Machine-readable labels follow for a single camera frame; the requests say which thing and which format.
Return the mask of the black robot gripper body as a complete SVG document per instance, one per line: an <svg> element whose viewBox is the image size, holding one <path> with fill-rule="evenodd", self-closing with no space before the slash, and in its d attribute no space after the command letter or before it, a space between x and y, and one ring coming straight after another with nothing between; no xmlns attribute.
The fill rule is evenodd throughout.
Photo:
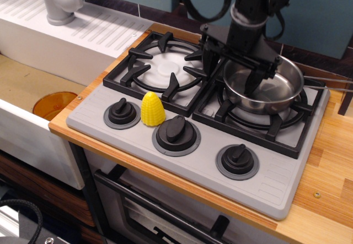
<svg viewBox="0 0 353 244"><path fill-rule="evenodd" d="M267 19L260 22L232 20L230 26L202 24L200 45L219 53L221 58L246 68L264 69L266 77L273 78L281 63L278 54L267 45L263 29Z"/></svg>

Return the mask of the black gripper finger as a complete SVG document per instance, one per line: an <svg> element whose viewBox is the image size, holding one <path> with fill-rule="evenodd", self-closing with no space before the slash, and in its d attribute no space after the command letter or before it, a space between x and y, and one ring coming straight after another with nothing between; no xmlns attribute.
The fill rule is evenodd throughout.
<svg viewBox="0 0 353 244"><path fill-rule="evenodd" d="M253 69L245 82L244 95L251 95L265 77L266 71L264 69Z"/></svg>
<svg viewBox="0 0 353 244"><path fill-rule="evenodd" d="M202 63L203 63L203 70L204 73L210 77L214 70L216 69L221 55L208 47L204 47L202 51Z"/></svg>

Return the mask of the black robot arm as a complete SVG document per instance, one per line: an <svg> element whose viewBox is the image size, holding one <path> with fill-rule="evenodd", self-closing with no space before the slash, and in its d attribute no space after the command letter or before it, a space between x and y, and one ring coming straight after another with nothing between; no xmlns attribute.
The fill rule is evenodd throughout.
<svg viewBox="0 0 353 244"><path fill-rule="evenodd" d="M224 57L251 70L244 93L252 94L262 80L273 78L281 60L265 41L266 22L277 16L289 0L236 0L232 5L229 27L203 25L201 49L204 71L210 75Z"/></svg>

